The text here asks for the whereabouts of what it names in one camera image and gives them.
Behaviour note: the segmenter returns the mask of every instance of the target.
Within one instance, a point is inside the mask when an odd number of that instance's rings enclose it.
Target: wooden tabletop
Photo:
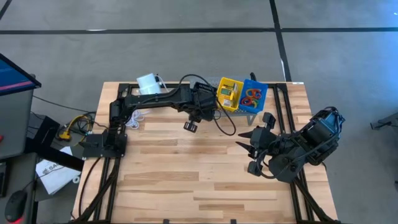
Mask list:
[[[108,125],[109,103],[116,99],[118,82],[105,82],[99,100],[96,122]],[[302,83],[287,83],[296,129],[311,118],[310,105]],[[289,130],[283,95],[280,100],[286,130]],[[267,92],[264,111],[277,119],[272,89]],[[237,133],[263,126],[263,113],[248,126],[246,117],[233,117]],[[251,159],[235,141],[249,143],[238,135],[226,136],[214,122],[202,121],[196,133],[183,129],[188,114],[172,108],[152,109],[140,122],[139,129],[127,128],[126,155],[121,160],[118,187],[113,208],[113,223],[295,223],[289,184],[256,177],[246,172]],[[227,118],[220,119],[227,132],[232,126]],[[278,122],[273,133],[279,134]],[[95,126],[95,133],[102,133]],[[100,160],[88,180],[84,210],[98,192],[103,167]],[[74,216],[78,216],[78,201],[88,170],[95,159],[85,162],[76,195]],[[337,218],[323,166],[305,165],[308,188],[322,209]],[[304,203],[299,193],[302,215]],[[108,196],[103,200],[104,218]]]

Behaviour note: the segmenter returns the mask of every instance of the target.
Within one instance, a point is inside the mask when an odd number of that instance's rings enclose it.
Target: blue bin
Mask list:
[[[242,99],[247,97],[246,90],[248,89],[259,89],[261,91],[261,98],[258,99],[258,105],[256,108],[253,106],[245,106],[242,105]],[[239,99],[239,109],[257,114],[258,112],[264,109],[264,105],[266,103],[266,96],[267,96],[268,85],[259,83],[257,81],[245,79],[243,83],[243,89],[241,93],[241,98]]]

